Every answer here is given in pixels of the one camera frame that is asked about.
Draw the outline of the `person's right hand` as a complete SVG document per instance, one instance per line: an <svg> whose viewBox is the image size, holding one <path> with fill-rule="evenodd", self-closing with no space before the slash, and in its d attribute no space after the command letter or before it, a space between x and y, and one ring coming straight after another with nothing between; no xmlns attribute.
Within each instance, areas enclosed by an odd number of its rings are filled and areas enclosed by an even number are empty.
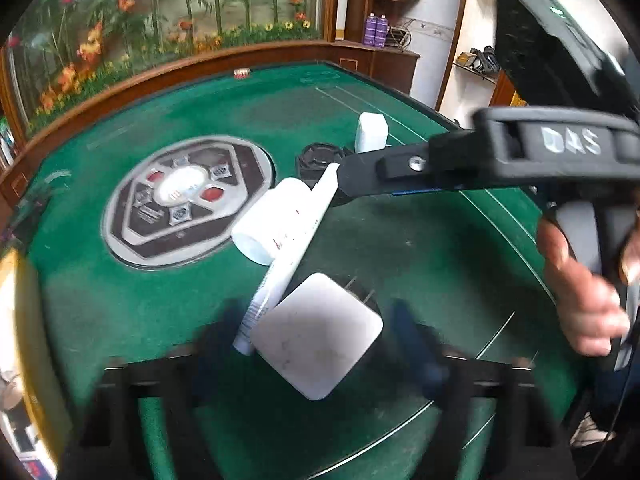
<svg viewBox="0 0 640 480"><path fill-rule="evenodd" d="M537 248L568 343L582 356L608 356L612 340L630 329L614 285L575 260L564 234L545 218L538 223Z"/></svg>

